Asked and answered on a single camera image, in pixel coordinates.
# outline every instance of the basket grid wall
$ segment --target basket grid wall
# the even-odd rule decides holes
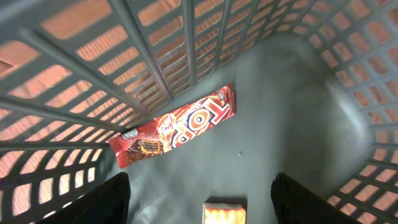
[[[109,138],[284,32],[313,45],[373,134],[374,156],[328,202],[362,223],[398,223],[397,1],[19,0],[0,10],[4,224],[84,195],[104,181]]]

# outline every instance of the red candy wrapper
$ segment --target red candy wrapper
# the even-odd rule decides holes
[[[169,152],[235,114],[231,84],[109,140],[120,168]]]

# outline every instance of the chocolate bar wrapper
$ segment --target chocolate bar wrapper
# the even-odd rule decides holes
[[[169,152],[235,114],[231,84],[109,140],[120,168]]]
[[[202,224],[245,224],[246,211],[242,205],[204,203]]]

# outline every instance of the snack package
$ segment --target snack package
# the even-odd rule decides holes
[[[235,114],[231,84],[109,140],[120,168],[169,152]]]
[[[245,224],[246,211],[242,205],[204,203],[202,224]]]

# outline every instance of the gray plastic basket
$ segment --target gray plastic basket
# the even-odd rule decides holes
[[[9,0],[0,29],[3,224],[103,182],[109,138],[279,32],[314,46],[373,134],[374,157],[329,202],[398,223],[395,0]]]

